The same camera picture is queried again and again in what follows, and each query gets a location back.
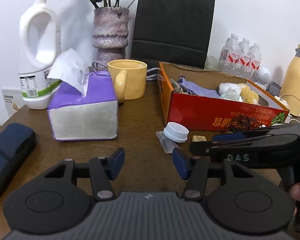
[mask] yellow thermos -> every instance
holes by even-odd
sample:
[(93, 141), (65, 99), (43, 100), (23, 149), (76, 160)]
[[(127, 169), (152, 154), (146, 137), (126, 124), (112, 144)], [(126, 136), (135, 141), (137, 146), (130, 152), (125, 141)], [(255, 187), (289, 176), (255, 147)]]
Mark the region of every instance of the yellow thermos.
[(300, 44), (287, 69), (279, 96), (287, 101), (290, 114), (298, 116), (300, 113)]

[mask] mug rim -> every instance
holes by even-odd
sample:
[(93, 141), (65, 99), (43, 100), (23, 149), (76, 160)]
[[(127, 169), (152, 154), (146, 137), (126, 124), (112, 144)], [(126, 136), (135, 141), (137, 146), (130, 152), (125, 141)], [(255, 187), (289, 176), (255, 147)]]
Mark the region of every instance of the mug rim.
[(143, 61), (139, 61), (139, 60), (134, 60), (134, 59), (115, 59), (115, 60), (109, 61), (107, 63), (107, 65), (108, 65), (108, 67), (113, 67), (113, 68), (116, 68), (116, 69), (126, 69), (126, 68), (115, 67), (115, 66), (111, 65), (111, 63), (113, 63), (113, 62), (120, 62), (120, 61), (123, 61), (123, 62), (135, 62), (135, 63), (140, 63), (142, 65), (141, 67), (138, 67), (138, 68), (129, 68), (128, 70), (143, 69), (143, 68), (147, 68), (148, 67), (147, 63), (145, 63)]

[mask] black paper bag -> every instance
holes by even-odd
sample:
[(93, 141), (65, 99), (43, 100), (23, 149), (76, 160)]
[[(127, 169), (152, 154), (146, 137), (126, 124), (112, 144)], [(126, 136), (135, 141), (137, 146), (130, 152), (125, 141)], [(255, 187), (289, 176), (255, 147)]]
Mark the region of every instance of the black paper bag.
[(215, 0), (139, 0), (131, 58), (204, 68)]

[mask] purple cloth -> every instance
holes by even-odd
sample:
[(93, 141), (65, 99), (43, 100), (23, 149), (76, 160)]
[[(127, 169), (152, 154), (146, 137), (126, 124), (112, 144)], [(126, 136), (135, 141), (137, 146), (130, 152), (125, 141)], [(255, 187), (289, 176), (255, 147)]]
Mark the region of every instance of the purple cloth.
[(86, 97), (70, 86), (62, 82), (49, 104), (48, 110), (64, 106), (78, 106), (117, 100), (112, 78), (108, 71), (97, 71), (89, 74), (89, 83)]
[(186, 91), (191, 92), (191, 94), (198, 95), (207, 98), (219, 98), (219, 93), (217, 90), (207, 89), (198, 86), (197, 84), (187, 81), (184, 76), (179, 76), (178, 84), (184, 88)]

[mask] red box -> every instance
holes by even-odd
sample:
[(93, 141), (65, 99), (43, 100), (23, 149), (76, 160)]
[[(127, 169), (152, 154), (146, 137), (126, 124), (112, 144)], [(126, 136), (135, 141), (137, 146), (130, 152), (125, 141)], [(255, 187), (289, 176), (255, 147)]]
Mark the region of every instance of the red box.
[[(161, 77), (158, 78), (158, 88), (166, 124), (177, 122), (189, 130), (225, 131), (229, 129), (232, 119), (240, 115), (255, 118), (260, 124), (270, 126), (283, 122), (289, 113), (282, 103), (250, 80), (170, 63), (160, 62), (159, 66)], [(207, 89), (218, 89), (220, 83), (245, 83), (259, 95), (261, 106), (176, 93), (169, 79), (176, 81), (180, 74)]]

